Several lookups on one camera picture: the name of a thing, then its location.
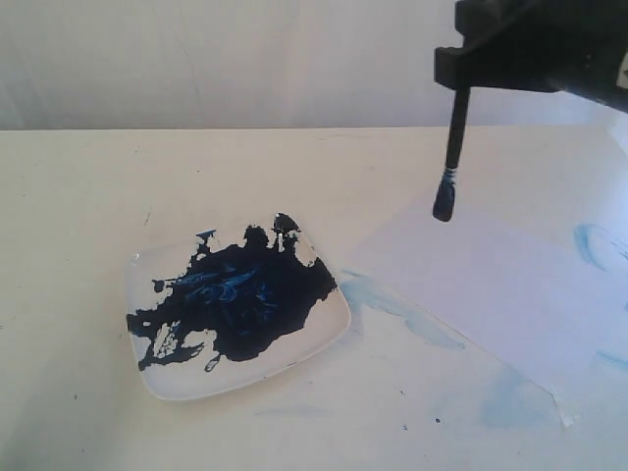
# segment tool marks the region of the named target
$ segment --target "white table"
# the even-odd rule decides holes
[[[125,323],[131,254],[281,210],[338,270],[435,190],[445,137],[0,133],[0,469],[625,469],[627,372],[593,372],[565,430],[548,394],[471,341],[438,348],[373,310],[363,338],[236,392],[171,403],[142,385]],[[628,160],[601,129],[473,128],[458,195],[565,247],[583,222],[628,234]]]

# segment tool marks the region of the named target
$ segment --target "square plate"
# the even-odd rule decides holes
[[[168,400],[275,375],[350,323],[336,281],[282,213],[135,254],[127,299],[142,379]]]

